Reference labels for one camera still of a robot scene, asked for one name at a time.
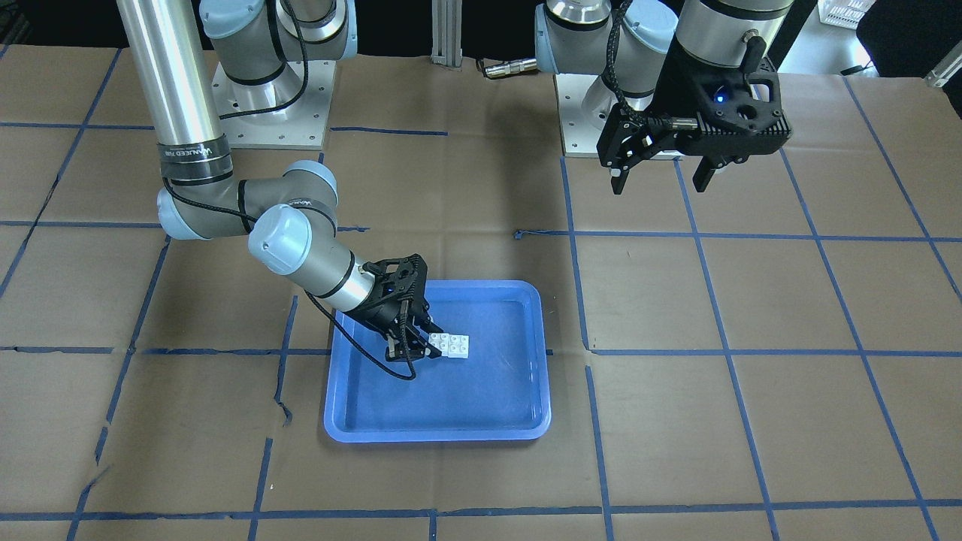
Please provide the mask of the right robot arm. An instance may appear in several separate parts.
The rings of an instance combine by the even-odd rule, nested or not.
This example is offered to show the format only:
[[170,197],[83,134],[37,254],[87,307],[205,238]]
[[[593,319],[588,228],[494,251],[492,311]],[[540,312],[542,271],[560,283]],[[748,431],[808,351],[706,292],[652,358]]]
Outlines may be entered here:
[[234,152],[319,150],[334,64],[356,55],[352,1],[120,1],[158,138],[159,223],[178,240],[247,238],[255,260],[380,335],[378,359],[443,355],[422,257],[367,261],[339,241],[317,159],[252,179]]

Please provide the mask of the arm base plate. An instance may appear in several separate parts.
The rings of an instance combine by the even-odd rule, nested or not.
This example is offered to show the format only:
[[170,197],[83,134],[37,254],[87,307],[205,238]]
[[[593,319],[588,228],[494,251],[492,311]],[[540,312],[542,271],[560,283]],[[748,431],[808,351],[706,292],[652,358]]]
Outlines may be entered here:
[[616,97],[597,75],[559,73],[555,76],[563,154],[597,158],[597,141]]
[[[221,120],[234,150],[323,150],[334,90],[337,63],[330,59],[308,62],[308,86],[303,95],[278,112],[247,114]],[[247,112],[289,102],[301,89],[302,62],[289,62],[274,81],[245,86],[231,81],[217,65],[212,88],[219,114]]]

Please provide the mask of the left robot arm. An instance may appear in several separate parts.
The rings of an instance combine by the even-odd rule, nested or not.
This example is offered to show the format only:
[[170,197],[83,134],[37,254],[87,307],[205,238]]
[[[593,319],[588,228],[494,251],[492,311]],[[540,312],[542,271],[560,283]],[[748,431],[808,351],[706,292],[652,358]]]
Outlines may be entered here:
[[767,51],[790,1],[546,1],[535,10],[540,71],[596,76],[611,104],[597,139],[613,192],[667,151],[700,159],[693,185],[779,151],[793,130]]

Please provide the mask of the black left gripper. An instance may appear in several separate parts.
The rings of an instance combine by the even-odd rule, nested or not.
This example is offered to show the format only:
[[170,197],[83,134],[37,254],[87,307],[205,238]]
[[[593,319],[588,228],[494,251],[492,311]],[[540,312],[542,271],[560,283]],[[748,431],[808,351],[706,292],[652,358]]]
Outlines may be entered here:
[[[621,195],[632,167],[652,158],[682,133],[697,132],[696,119],[643,113],[634,109],[616,78],[616,53],[606,55],[602,81],[610,86],[616,102],[606,116],[606,124],[597,141],[597,157],[601,165],[611,170],[614,195]],[[722,169],[722,157],[704,156],[693,175],[693,186],[703,194],[712,176]]]

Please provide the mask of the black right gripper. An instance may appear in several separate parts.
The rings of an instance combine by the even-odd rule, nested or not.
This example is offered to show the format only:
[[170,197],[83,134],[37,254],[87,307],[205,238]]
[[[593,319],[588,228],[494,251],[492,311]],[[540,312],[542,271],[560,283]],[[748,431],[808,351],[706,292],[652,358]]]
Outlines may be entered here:
[[442,356],[442,350],[420,333],[431,332],[425,298],[428,267],[423,257],[367,261],[362,270],[374,277],[374,284],[368,297],[347,315],[386,339],[386,361]]

